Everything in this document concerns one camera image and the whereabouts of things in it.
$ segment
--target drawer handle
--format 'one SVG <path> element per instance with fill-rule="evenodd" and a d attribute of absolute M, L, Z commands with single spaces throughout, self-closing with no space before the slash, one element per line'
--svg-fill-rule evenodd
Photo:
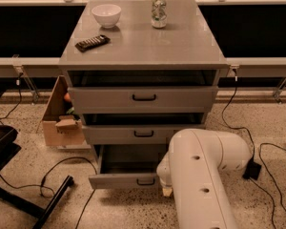
<path fill-rule="evenodd" d="M 151 97 L 151 98 L 137 98 L 136 96 L 135 96 L 135 94 L 133 94 L 133 101 L 155 101 L 155 99 L 156 99 L 156 94 L 154 94 L 153 95 L 153 97 Z"/>
<path fill-rule="evenodd" d="M 152 137 L 153 134 L 154 134 L 154 132 L 151 131 L 150 134 L 139 134 L 137 131 L 134 131 L 133 134 L 134 134 L 134 136 L 136 136 L 136 137 Z"/>
<path fill-rule="evenodd" d="M 139 186 L 153 186 L 155 184 L 155 179 L 153 178 L 153 181 L 151 183 L 140 183 L 139 179 L 137 179 L 136 184 L 138 184 Z"/>

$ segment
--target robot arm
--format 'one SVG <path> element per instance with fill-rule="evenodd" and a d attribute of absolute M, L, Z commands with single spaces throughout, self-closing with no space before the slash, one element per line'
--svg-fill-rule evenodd
<path fill-rule="evenodd" d="M 246 166 L 251 154 L 238 135 L 187 129 L 176 133 L 157 167 L 161 185 L 174 189 L 181 229 L 235 229 L 218 170 Z"/>

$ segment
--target gray countertop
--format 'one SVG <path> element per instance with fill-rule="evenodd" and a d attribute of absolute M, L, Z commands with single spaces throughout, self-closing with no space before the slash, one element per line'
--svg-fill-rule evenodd
<path fill-rule="evenodd" d="M 103 29 L 91 10 L 99 4 L 114 3 L 122 8 L 116 27 Z M 168 0 L 168 24 L 151 25 L 152 0 L 96 0 L 86 6 L 65 49 L 61 66 L 145 66 L 224 67 L 225 58 L 210 32 L 195 0 Z M 105 34 L 109 44 L 80 52 L 74 45 Z"/>

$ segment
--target terrazzo floor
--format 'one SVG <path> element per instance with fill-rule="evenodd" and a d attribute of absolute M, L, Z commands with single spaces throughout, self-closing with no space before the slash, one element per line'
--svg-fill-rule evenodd
<path fill-rule="evenodd" d="M 208 115 L 207 129 L 236 132 L 250 144 L 246 132 L 228 130 L 223 126 L 221 112 L 231 94 L 218 96 Z M 90 150 L 71 151 L 47 147 L 44 143 L 42 126 L 39 125 L 47 98 L 41 98 L 35 105 L 31 105 L 28 99 L 24 99 L 14 112 L 3 120 L 6 125 L 11 125 L 18 131 L 16 143 L 22 147 L 22 150 L 1 172 L 6 181 L 13 186 L 40 184 L 43 175 L 64 158 L 82 156 L 93 161 Z M 286 149 L 286 101 L 279 105 L 271 98 L 269 99 L 258 102 L 244 96 L 236 96 L 225 113 L 226 120 L 231 126 L 245 126 L 251 131 L 255 142 L 255 161 L 260 164 L 262 164 L 258 157 L 260 143 L 271 142 Z M 0 117 L 5 116 L 16 102 L 17 97 L 12 102 L 0 101 Z M 286 153 L 266 145 L 263 146 L 262 157 L 276 179 L 286 207 Z M 92 193 L 92 187 L 88 181 L 88 176 L 92 174 L 94 174 L 93 167 L 84 159 L 63 162 L 51 172 L 46 185 L 54 190 L 58 189 L 67 175 L 72 176 L 75 183 L 62 197 L 43 228 L 75 228 L 84 205 Z M 250 180 L 244 180 L 242 174 L 243 171 L 220 173 L 239 229 L 274 228 L 271 223 L 273 208 L 271 198 Z M 276 228 L 286 229 L 286 212 L 280 205 L 278 190 L 264 166 L 256 183 L 274 197 Z M 49 203 L 48 199 L 40 196 L 38 188 L 12 189 L 1 178 L 0 186 L 39 206 L 45 207 Z M 32 228 L 35 223 L 35 218 L 0 200 L 0 229 Z M 126 189 L 96 190 L 78 228 L 177 229 L 179 227 L 174 197 L 164 198 L 160 189 Z"/>

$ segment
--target can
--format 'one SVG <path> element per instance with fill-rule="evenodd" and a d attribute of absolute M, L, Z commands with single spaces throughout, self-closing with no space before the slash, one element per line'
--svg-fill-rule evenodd
<path fill-rule="evenodd" d="M 166 0 L 153 0 L 152 7 L 152 25 L 155 28 L 164 28 L 167 24 L 167 15 L 165 12 Z"/>

